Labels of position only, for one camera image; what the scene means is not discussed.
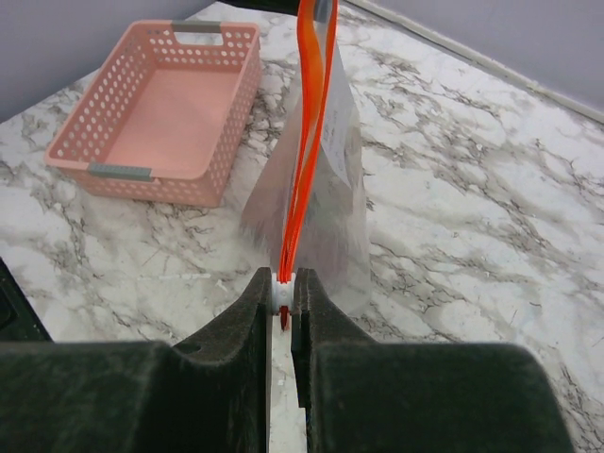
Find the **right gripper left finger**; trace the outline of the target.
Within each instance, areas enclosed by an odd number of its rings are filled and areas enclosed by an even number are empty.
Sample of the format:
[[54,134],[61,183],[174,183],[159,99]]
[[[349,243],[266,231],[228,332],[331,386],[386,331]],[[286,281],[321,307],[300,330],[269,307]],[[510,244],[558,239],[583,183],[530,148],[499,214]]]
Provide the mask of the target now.
[[175,345],[56,343],[1,272],[5,452],[264,452],[270,425],[270,283]]

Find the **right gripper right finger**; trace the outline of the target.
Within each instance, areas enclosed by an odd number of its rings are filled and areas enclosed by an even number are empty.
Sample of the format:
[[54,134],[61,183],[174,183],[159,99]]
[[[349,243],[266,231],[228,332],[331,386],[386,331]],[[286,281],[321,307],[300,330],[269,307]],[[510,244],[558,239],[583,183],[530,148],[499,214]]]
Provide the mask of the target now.
[[310,269],[294,284],[292,356],[310,452],[569,452],[544,369],[502,343],[381,343]]

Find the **clear orange zip bag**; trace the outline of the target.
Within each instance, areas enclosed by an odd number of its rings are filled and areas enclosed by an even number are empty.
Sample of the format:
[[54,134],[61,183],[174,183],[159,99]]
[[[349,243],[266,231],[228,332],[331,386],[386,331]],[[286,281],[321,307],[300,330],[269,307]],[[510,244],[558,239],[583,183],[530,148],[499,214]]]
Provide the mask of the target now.
[[283,326],[304,269],[341,310],[370,295],[361,126],[336,43],[338,7],[298,4],[291,108],[242,214],[243,231],[268,256],[269,308]]

